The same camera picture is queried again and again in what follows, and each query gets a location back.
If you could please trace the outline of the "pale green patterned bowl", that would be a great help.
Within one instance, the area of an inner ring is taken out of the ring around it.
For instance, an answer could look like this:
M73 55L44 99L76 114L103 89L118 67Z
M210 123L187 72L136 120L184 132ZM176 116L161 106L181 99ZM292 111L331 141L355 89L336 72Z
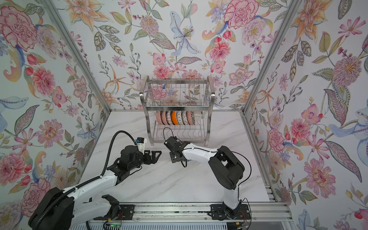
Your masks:
M177 123L178 125L183 125L183 119L182 119L182 112L181 111L176 111L176 119L177 119Z

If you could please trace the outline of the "dark patterned bowl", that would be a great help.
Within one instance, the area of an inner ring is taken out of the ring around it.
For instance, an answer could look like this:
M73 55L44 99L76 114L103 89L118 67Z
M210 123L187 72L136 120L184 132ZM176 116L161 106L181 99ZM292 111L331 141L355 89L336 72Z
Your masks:
M164 125L168 125L165 111L161 111L161 120Z

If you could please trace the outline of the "plain white bowl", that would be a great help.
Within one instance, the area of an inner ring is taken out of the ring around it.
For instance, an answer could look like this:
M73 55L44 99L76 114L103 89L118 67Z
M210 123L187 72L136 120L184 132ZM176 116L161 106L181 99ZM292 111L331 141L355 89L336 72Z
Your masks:
M172 111L171 112L171 120L172 120L172 123L174 125L179 125L178 121L177 121L177 116L176 116L176 111Z

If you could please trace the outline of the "dark speckled pattern bowl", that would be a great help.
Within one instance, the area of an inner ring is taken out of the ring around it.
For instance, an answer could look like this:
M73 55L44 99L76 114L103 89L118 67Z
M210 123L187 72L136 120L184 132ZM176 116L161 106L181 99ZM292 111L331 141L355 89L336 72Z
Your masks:
M194 113L192 111L187 111L186 116L187 116L188 124L191 126L194 126L196 124Z

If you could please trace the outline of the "blue geometric pattern bowl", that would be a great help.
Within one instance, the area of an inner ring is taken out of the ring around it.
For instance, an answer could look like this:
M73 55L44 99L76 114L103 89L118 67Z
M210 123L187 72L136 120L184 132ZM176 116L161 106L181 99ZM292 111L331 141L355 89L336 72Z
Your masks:
M171 111L166 111L166 120L168 125L173 125L171 114Z

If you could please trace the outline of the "white lattice pattern bowl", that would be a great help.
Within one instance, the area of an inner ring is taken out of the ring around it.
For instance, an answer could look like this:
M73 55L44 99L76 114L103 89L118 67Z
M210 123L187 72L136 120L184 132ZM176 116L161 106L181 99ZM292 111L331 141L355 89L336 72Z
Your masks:
M188 120L187 120L186 111L182 111L182 121L184 125L189 125Z

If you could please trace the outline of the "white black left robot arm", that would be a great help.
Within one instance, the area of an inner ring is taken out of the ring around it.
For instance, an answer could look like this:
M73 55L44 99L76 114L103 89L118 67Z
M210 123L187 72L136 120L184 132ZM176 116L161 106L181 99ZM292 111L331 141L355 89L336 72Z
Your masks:
M125 147L120 157L106 167L104 174L70 188L49 190L28 225L33 230L68 230L95 218L111 221L123 215L124 209L113 196L93 197L120 184L138 172L142 165L155 164L161 154L159 150L140 151L135 145Z

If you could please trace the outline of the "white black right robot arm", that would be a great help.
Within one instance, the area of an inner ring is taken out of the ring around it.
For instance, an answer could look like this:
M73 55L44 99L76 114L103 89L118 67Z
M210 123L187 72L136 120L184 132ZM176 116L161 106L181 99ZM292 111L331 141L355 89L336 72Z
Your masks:
M196 161L208 164L219 184L224 188L224 209L235 214L241 206L238 185L243 178L244 165L227 147L209 149L197 146L188 141L179 141L176 137L169 137L164 145L170 152L173 163Z

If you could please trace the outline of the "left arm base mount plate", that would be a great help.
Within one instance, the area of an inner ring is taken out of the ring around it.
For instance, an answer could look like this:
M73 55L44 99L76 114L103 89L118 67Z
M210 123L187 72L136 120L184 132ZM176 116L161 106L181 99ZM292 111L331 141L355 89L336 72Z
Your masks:
M132 220L134 209L135 205L113 205L106 215L93 220Z

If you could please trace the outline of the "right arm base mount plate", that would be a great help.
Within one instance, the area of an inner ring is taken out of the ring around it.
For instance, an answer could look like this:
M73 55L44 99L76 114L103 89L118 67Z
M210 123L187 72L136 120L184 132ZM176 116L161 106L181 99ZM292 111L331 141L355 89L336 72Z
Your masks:
M251 219L251 212L246 204L239 204L234 210L225 204L212 204L210 205L210 215L213 220Z

